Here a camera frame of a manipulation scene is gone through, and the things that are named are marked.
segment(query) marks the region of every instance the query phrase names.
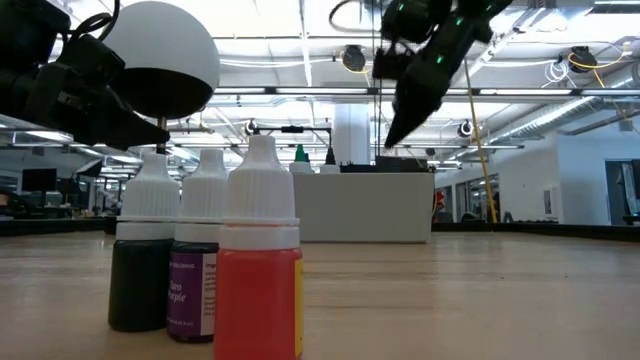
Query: white bottle cap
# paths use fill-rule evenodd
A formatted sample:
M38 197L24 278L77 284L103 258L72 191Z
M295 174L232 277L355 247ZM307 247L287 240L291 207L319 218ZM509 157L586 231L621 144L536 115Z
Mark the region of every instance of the white bottle cap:
M227 201L227 172L220 149L202 150L200 165L182 181L180 222L220 223Z
M180 208L180 184L167 172L165 155L144 154L142 169L127 181L119 221L175 221Z
M308 162L294 161L289 164L289 172L292 174L313 174L313 169Z
M229 174L226 224L298 225L293 197L293 176L276 154L272 136L249 138L249 152Z

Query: computer monitor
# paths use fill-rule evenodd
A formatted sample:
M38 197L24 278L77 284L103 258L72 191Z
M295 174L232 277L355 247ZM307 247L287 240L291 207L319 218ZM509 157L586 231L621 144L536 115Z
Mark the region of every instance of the computer monitor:
M57 189L56 169L22 170L22 191L54 191Z

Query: purple label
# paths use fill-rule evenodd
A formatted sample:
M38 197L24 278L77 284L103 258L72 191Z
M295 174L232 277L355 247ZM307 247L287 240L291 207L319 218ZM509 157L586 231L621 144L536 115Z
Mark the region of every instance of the purple label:
M167 328L178 336L213 334L216 254L171 253Z

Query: ceiling light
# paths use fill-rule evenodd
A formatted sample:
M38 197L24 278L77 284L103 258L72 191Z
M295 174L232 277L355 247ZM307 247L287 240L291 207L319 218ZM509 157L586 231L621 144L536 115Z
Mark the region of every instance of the ceiling light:
M366 94L365 88L278 88L278 94Z
M462 165L460 161L427 161L427 163L429 163L430 165Z
M635 0L607 0L596 1L596 5L640 5L640 1Z
M264 94L264 88L224 87L217 88L214 95L223 94Z
M583 90L582 95L589 96L638 96L640 89L606 89L606 90Z
M471 127L471 123L469 122L469 120L466 120L458 127L458 135L460 135L460 137L468 138L469 136L471 136L472 132L473 128Z
M142 160L140 160L138 158L131 157L131 156L115 155L115 156L111 156L111 158L113 160L124 162L124 163L127 163L127 164L140 164L140 163L142 163Z
M168 151L180 158L183 158L185 160L198 160L198 156L196 156L196 154L192 153L189 150L183 149L181 147L178 146L174 146L170 149L168 149Z
M483 89L480 95L569 95L571 89Z
M52 143L15 143L11 144L15 147L63 147L63 144L52 144Z
M517 150L524 149L524 145L487 145L482 148L487 150Z
M467 95L469 90L467 89L449 89L447 95Z
M27 134L53 141L73 141L71 136L55 131L27 131Z
M136 171L134 169L110 169L103 168L102 174L134 174Z

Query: wooden tabletop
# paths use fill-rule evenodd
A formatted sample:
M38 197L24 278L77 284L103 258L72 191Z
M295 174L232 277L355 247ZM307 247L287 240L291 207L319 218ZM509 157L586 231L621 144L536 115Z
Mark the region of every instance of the wooden tabletop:
M112 239L0 238L0 359L212 359L107 326ZM640 246L523 234L305 245L305 360L639 359Z

